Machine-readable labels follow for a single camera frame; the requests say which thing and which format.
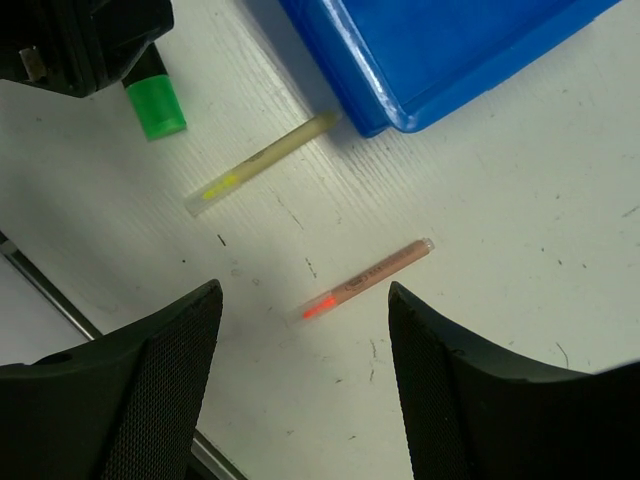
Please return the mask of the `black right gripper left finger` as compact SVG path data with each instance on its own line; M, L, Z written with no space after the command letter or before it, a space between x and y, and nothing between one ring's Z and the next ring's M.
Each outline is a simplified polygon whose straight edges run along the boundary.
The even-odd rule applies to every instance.
M1 369L5 479L207 479L192 451L223 309L209 281L158 312Z

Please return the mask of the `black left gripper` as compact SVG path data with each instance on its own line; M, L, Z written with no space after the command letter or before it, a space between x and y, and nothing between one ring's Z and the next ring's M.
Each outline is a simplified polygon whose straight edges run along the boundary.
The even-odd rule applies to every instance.
M1 78L85 98L128 83L172 28L169 0L3 1Z

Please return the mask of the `black highlighter green cap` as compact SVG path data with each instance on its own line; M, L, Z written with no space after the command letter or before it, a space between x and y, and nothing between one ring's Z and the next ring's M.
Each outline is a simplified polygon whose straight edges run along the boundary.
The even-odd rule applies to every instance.
M171 78L154 43L145 49L122 85L148 140L187 129Z

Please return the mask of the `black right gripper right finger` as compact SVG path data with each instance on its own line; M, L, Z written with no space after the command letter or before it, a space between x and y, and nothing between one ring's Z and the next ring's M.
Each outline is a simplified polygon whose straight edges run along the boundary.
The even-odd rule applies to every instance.
M417 479L635 479L639 366L587 374L501 347L399 283L388 324Z

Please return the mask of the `slim yellow highlighter pen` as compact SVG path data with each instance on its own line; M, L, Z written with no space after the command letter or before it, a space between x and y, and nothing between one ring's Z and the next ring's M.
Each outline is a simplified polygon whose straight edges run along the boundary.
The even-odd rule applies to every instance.
M341 114L337 111L326 111L314 116L192 193L185 199L186 210L197 217L215 202L332 129L340 119Z

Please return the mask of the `slim orange highlighter pen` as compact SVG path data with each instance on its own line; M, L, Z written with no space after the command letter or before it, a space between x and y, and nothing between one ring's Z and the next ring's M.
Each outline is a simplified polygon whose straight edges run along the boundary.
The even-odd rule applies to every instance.
M291 313L289 322L307 322L325 315L426 257L434 248L435 245L429 238L415 240L354 277L302 304Z

